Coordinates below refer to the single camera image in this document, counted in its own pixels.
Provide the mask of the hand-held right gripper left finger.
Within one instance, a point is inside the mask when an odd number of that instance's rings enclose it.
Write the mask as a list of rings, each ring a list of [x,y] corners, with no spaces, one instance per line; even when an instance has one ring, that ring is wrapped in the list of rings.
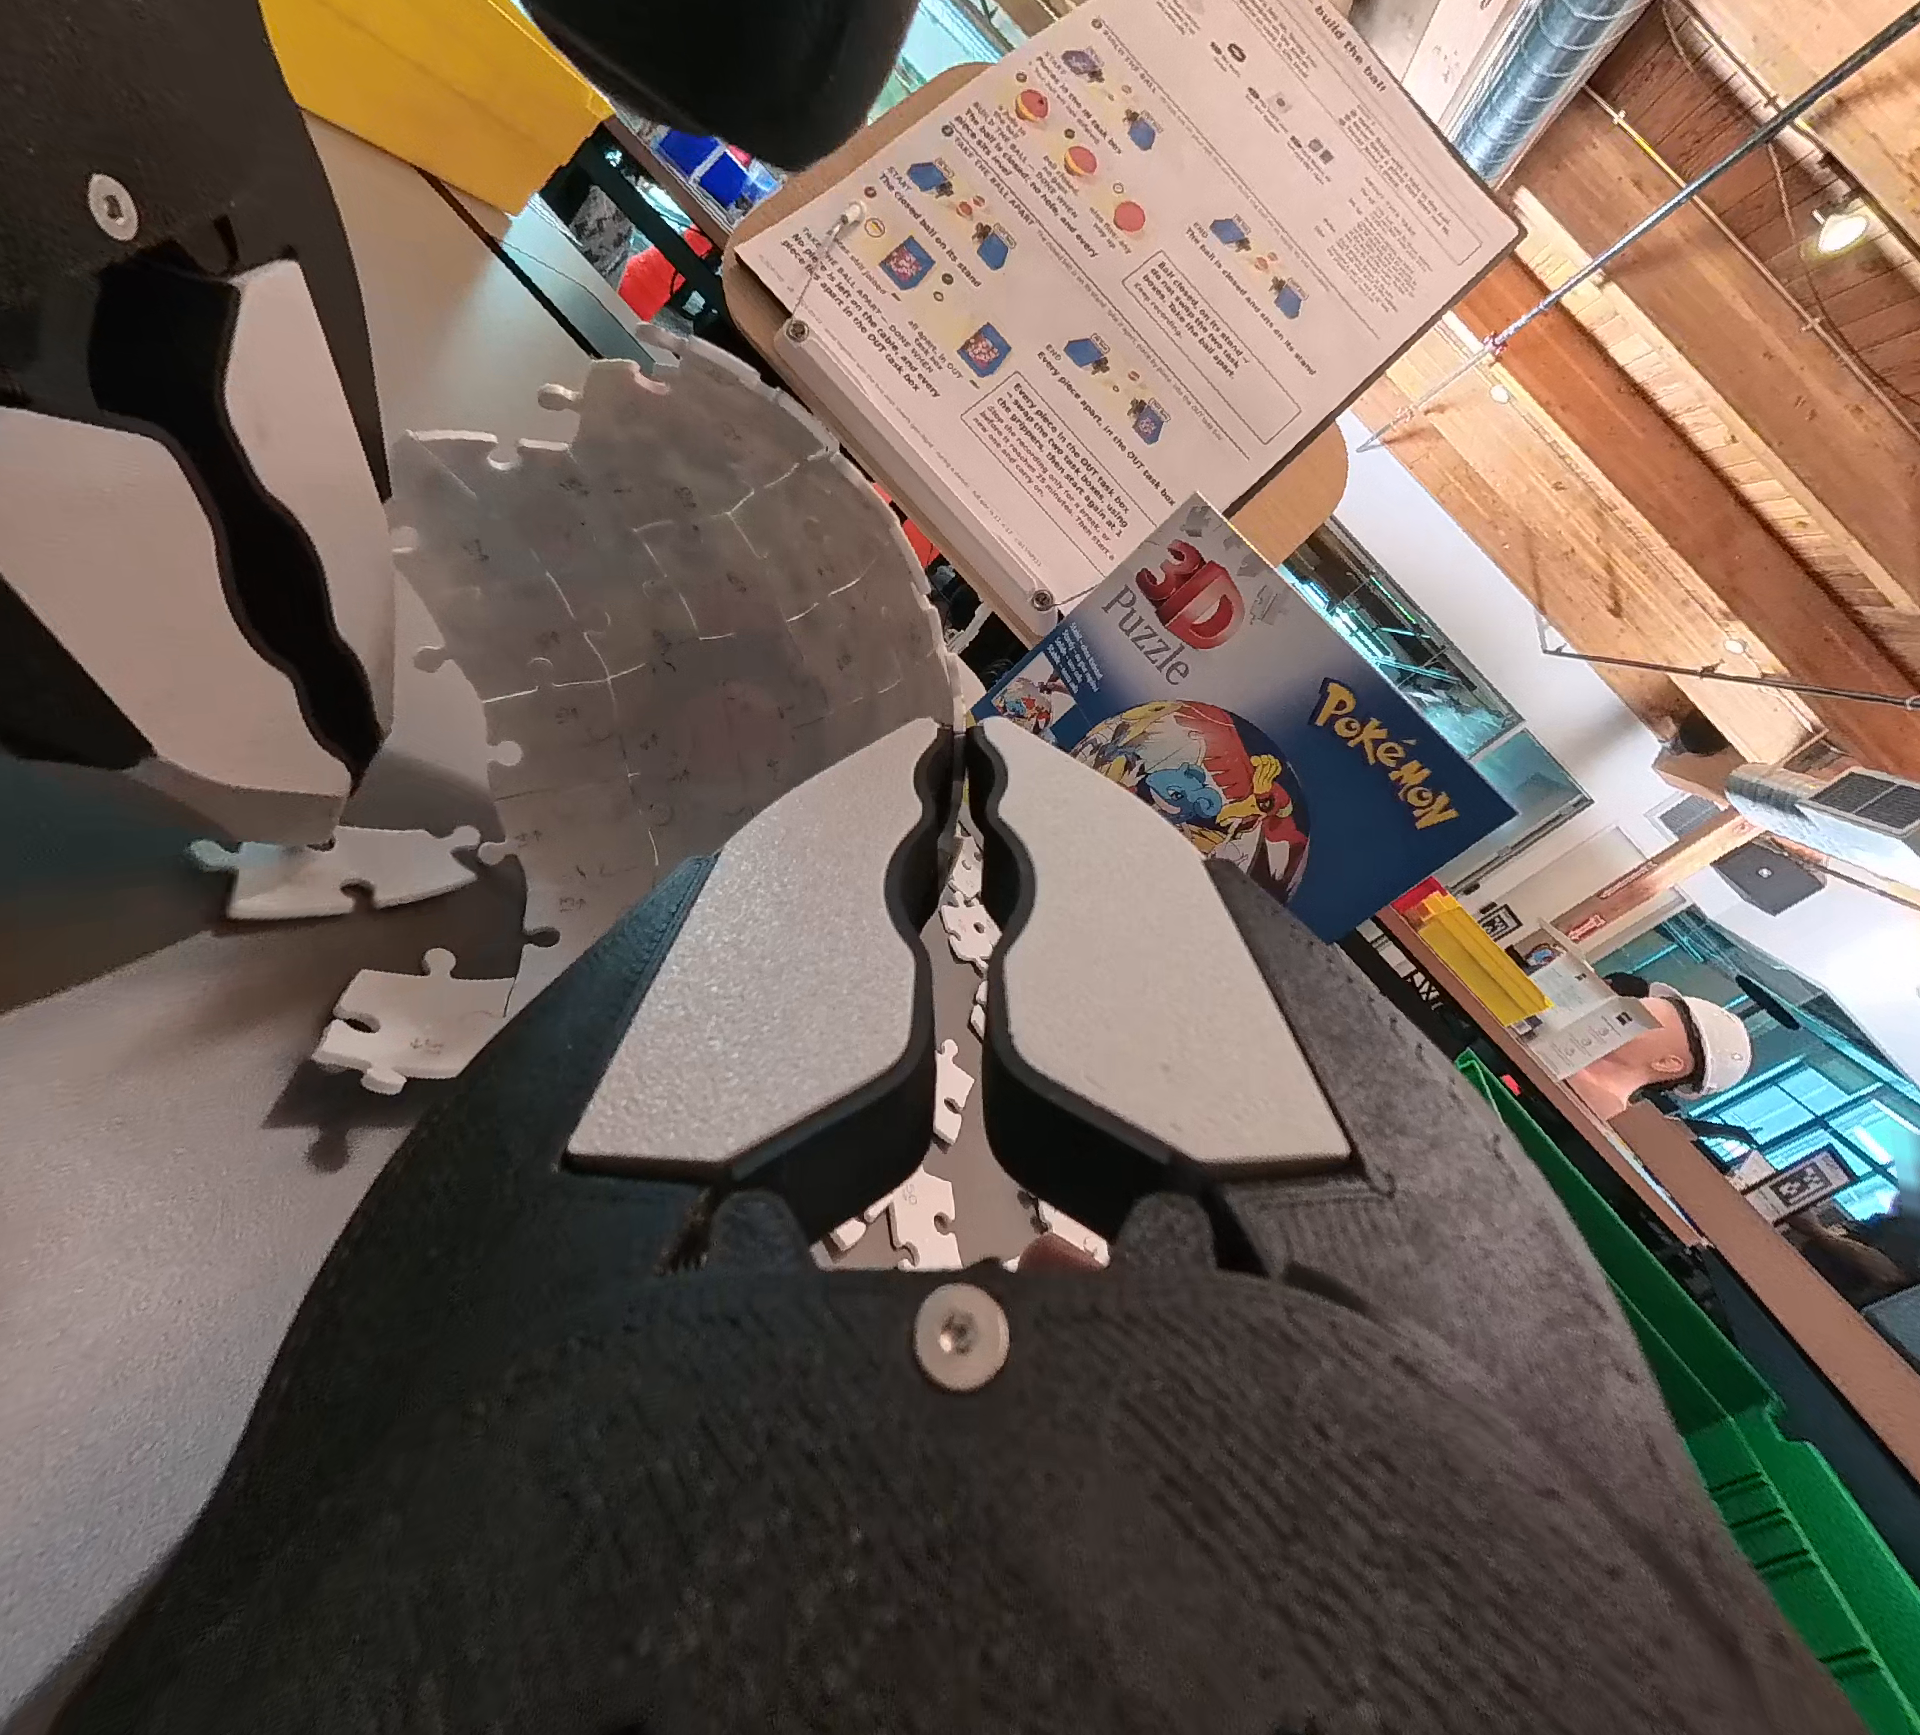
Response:
[[[864,1213],[934,1139],[921,929],[955,733],[914,719],[719,849],[566,1145],[582,1171],[776,1193],[809,1233]]]

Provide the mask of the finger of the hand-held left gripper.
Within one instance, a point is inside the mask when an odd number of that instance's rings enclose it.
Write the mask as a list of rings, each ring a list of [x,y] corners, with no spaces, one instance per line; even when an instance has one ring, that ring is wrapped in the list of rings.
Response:
[[[305,266],[105,270],[90,389],[109,423],[173,457],[239,637],[283,679],[312,741],[364,777],[393,703],[383,499]]]
[[[239,841],[322,841],[347,765],[229,603],[202,499],[155,439],[2,411],[2,567],[141,751],[130,777]]]

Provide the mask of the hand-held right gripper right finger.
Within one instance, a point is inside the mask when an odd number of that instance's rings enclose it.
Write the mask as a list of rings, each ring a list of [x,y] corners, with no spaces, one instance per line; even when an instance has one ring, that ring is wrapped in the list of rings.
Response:
[[[1348,1169],[1352,1143],[1214,869],[1119,785],[1007,719],[967,733],[998,927],[981,1123],[1028,1195],[1115,1239],[1155,1193]]]

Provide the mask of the pile of puzzle pieces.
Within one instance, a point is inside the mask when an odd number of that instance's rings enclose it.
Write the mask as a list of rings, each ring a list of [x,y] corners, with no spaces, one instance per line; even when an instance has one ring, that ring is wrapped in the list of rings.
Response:
[[[811,1249],[822,1267],[947,1271],[994,1261],[1018,1267],[1038,1241],[1074,1247],[1104,1267],[1106,1241],[1021,1189],[1002,1169],[986,1127],[989,959],[998,927],[984,903],[984,851],[966,815],[940,847],[942,887],[921,941],[932,989],[932,1141],[899,1187],[829,1229]]]

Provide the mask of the white puzzle piece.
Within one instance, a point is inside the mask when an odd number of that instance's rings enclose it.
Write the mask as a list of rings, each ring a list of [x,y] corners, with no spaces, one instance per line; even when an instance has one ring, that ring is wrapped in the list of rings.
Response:
[[[475,881],[464,857],[479,843],[472,825],[446,835],[341,825],[324,845],[226,847],[197,837],[186,853],[202,871],[228,877],[229,921],[280,923],[347,915],[359,897],[392,909],[453,893]]]
[[[341,987],[309,1061],[395,1095],[412,1079],[460,1075],[507,1017],[515,977],[462,977],[425,949],[412,971],[359,969]]]

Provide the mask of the partly built puzzle ball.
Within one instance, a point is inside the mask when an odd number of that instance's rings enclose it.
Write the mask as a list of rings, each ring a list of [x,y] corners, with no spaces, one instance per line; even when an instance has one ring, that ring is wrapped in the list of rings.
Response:
[[[491,739],[482,857],[523,879],[509,1013],[792,787],[958,717],[896,509],[786,391],[645,325],[539,405],[389,447],[395,569]]]

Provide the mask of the blue puzzle box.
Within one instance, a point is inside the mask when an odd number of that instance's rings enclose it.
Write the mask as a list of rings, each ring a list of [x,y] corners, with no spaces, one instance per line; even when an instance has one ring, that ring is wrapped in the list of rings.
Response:
[[[1188,499],[980,699],[1335,941],[1513,809]]]

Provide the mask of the yellow plastic bin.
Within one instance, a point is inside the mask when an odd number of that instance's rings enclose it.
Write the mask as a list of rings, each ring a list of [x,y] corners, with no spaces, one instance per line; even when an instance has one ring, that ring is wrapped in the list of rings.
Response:
[[[297,106],[515,214],[612,104],[515,0],[257,0]]]

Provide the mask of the stack of small yellow bins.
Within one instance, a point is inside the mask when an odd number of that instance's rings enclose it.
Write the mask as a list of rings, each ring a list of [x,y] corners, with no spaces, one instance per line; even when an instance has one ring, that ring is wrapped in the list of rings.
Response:
[[[1547,993],[1444,885],[1419,883],[1393,901],[1393,913],[1502,1027],[1519,1027],[1551,1007]]]

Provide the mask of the orange traffic cone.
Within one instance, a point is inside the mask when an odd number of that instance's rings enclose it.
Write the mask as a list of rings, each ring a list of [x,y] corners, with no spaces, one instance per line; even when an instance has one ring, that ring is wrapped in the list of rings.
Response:
[[[673,327],[683,323],[686,329],[695,329],[709,327],[711,323],[711,303],[707,303],[705,297],[691,301],[690,311],[676,307],[680,297],[690,289],[690,283],[673,262],[653,244],[638,248],[635,254],[623,262],[613,285],[619,299],[632,307],[644,323],[657,321],[664,311]]]

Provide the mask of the green plastic bin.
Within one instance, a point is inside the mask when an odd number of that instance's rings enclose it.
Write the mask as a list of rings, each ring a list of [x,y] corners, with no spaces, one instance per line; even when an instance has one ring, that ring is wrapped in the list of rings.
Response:
[[[1827,1461],[1769,1411],[1670,1403],[1691,1465],[1788,1623],[1877,1733],[1918,1729],[1918,1589]]]
[[[1736,1433],[1761,1453],[1784,1445],[1777,1399],[1674,1267],[1680,1245],[1662,1231],[1598,1151],[1547,1103],[1467,1047],[1454,1065],[1486,1095],[1571,1215],[1642,1343],[1680,1433]]]

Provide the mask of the wooden table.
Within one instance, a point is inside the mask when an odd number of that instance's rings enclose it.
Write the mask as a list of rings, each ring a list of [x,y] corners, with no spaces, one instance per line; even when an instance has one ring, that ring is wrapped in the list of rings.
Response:
[[[1376,921],[1623,1179],[1665,1231],[1688,1247],[1715,1249],[1886,1453],[1916,1477],[1914,1367],[1764,1221],[1715,1163],[1693,1147],[1682,1123],[1647,1103],[1632,1105],[1616,1123],[1595,1119],[1574,1089],[1497,1023],[1417,925],[1396,907],[1381,907]]]

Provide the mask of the white instruction sheet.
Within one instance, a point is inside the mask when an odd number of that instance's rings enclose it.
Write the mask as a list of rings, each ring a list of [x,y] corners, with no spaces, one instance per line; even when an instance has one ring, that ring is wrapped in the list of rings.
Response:
[[[736,240],[771,357],[1028,639],[1231,511],[1521,226],[1331,0],[1090,0]]]

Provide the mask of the black wall speaker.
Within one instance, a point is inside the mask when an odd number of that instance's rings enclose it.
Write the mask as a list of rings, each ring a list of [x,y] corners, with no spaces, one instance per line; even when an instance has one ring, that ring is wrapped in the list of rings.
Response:
[[[1765,917],[1784,917],[1791,907],[1815,897],[1825,877],[1785,847],[1757,835],[1726,851],[1711,863],[1715,877],[1748,907]]]

